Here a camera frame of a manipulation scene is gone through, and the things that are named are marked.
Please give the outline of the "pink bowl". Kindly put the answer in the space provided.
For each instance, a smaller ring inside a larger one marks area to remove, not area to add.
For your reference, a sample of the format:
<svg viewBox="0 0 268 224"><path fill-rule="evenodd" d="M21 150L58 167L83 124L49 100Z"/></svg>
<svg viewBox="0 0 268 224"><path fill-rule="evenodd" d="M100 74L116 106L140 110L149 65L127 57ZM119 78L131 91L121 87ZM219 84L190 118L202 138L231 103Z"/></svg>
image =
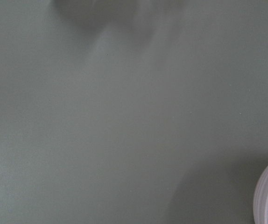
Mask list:
<svg viewBox="0 0 268 224"><path fill-rule="evenodd" d="M255 224L268 224L268 166L260 175L255 187L253 217Z"/></svg>

